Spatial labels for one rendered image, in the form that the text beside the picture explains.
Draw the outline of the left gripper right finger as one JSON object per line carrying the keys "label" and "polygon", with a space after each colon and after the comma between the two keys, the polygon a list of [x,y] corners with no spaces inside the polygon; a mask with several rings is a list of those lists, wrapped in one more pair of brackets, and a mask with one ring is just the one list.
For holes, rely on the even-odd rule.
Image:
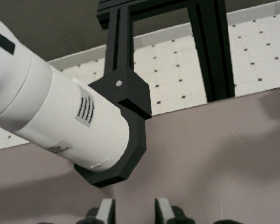
{"label": "left gripper right finger", "polygon": [[[195,220],[187,218],[181,208],[170,206],[167,198],[155,198],[154,200],[155,224],[196,224]],[[243,224],[238,221],[224,219],[213,224]]]}

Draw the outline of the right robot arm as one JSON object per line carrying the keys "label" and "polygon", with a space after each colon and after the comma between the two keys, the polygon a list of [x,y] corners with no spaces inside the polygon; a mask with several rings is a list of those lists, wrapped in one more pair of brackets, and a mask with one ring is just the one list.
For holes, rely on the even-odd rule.
{"label": "right robot arm", "polygon": [[94,172],[112,167],[129,140],[119,108],[39,58],[1,22],[0,128]]}

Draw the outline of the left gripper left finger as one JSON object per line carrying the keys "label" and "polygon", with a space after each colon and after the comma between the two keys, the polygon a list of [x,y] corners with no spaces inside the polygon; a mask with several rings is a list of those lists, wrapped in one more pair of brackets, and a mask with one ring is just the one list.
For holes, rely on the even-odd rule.
{"label": "left gripper left finger", "polygon": [[100,207],[88,210],[85,219],[77,221],[76,224],[116,224],[115,199],[103,199]]}

